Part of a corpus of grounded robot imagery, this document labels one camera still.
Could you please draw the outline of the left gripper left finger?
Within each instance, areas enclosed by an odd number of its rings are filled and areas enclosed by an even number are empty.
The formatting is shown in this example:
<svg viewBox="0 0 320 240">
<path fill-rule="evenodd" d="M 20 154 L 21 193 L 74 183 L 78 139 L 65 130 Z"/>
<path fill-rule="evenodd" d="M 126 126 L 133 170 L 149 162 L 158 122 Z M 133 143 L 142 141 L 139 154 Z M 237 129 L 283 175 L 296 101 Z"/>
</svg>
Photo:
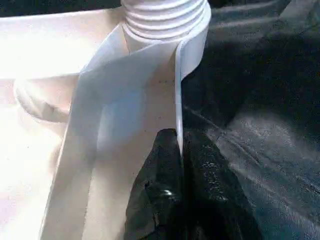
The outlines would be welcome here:
<svg viewBox="0 0 320 240">
<path fill-rule="evenodd" d="M 181 156 L 175 129 L 160 130 L 134 180 L 125 213 L 126 240 L 181 240 Z"/>
</svg>

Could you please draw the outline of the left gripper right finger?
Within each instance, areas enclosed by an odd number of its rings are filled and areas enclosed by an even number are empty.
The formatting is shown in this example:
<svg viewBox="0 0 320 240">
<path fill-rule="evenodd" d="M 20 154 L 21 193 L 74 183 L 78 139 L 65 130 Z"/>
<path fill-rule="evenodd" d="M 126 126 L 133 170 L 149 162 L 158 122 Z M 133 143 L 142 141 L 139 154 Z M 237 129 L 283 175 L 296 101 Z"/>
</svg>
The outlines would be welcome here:
<svg viewBox="0 0 320 240">
<path fill-rule="evenodd" d="M 219 148 L 203 132 L 186 131 L 183 153 L 198 239 L 261 240 L 251 205 Z"/>
</svg>

